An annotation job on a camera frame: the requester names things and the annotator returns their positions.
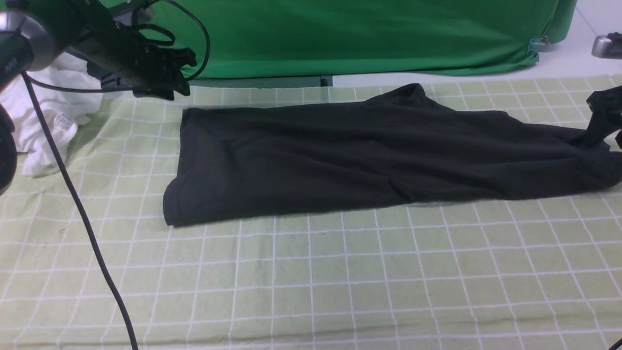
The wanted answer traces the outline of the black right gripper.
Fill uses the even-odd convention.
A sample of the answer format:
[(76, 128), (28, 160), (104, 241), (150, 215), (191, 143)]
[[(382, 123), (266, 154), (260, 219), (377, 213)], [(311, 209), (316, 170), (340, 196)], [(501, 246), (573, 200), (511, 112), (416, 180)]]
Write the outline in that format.
[(569, 144), (580, 149), (604, 150), (609, 148), (605, 139), (615, 133), (615, 142), (621, 146), (622, 87), (595, 91), (587, 98), (587, 104), (591, 111), (587, 129)]

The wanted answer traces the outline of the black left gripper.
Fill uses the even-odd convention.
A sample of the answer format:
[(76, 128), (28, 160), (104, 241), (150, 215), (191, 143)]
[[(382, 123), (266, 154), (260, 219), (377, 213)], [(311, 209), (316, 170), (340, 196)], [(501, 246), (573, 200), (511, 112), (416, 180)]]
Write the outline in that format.
[(126, 82), (134, 97), (173, 101), (176, 93), (190, 95), (181, 68), (196, 66), (191, 49), (159, 47), (137, 33), (120, 30), (85, 34), (73, 44), (73, 50)]

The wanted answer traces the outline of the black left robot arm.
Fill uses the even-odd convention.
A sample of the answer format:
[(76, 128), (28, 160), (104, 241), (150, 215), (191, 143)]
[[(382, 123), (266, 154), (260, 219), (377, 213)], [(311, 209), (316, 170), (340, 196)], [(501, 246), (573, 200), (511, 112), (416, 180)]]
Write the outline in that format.
[(151, 24), (153, 0), (6, 0), (1, 11), (1, 192), (24, 175), (65, 173), (67, 146), (104, 92), (190, 95), (196, 55)]

